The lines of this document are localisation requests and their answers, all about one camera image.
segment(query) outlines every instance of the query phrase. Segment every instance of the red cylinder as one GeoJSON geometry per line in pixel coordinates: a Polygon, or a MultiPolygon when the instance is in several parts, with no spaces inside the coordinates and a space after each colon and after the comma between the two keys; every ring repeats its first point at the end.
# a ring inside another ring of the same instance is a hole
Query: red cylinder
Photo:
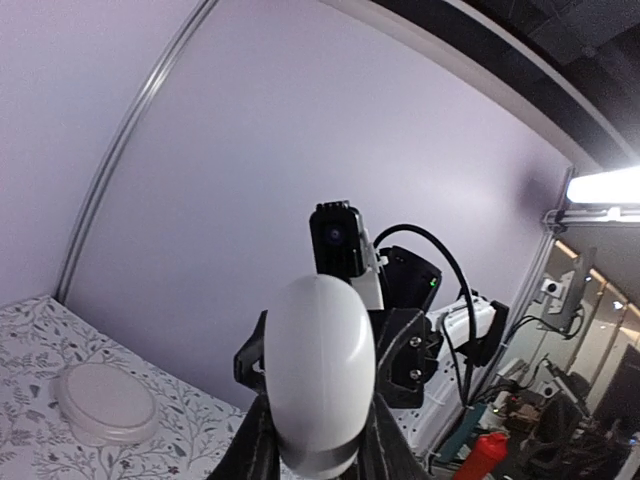
{"type": "Polygon", "coordinates": [[[481,436],[453,480],[483,480],[507,457],[507,441],[504,433],[481,436]]]}

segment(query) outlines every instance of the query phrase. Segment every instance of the robotic arm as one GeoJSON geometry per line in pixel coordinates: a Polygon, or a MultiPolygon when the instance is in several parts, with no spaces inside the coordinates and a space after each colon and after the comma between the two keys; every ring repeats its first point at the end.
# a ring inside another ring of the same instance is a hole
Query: robotic arm
{"type": "Polygon", "coordinates": [[[310,226],[318,275],[285,287],[236,355],[236,380],[258,398],[209,480],[279,478],[278,457],[305,478],[351,468],[366,480],[426,479],[389,408],[426,408],[420,443],[437,433],[431,407],[455,395],[442,363],[458,354],[443,331],[479,366],[496,309],[475,297],[477,325],[464,299],[425,315],[440,271],[400,247],[378,251],[347,202],[318,205],[310,226]],[[476,336],[485,343],[469,345],[476,336]]]}

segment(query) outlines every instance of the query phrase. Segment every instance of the light fixture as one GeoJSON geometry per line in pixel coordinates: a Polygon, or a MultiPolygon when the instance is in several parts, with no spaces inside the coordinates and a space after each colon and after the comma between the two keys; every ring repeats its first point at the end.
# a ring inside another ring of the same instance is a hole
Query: light fixture
{"type": "Polygon", "coordinates": [[[640,204],[640,167],[596,173],[571,180],[567,197],[573,203],[640,204]]]}

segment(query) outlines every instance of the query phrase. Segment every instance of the camera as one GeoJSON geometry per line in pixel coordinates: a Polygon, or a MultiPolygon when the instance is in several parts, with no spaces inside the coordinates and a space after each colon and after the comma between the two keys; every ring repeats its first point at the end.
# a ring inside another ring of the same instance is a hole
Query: camera
{"type": "Polygon", "coordinates": [[[317,205],[309,226],[318,273],[346,282],[365,273],[362,217],[349,202],[317,205]]]}

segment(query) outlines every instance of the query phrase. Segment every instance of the ceiling light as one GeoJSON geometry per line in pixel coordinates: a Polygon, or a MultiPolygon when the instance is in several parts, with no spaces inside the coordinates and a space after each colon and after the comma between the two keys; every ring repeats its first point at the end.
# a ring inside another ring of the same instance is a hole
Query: ceiling light
{"type": "Polygon", "coordinates": [[[640,204],[640,167],[597,173],[571,180],[567,197],[573,203],[640,204]]]}

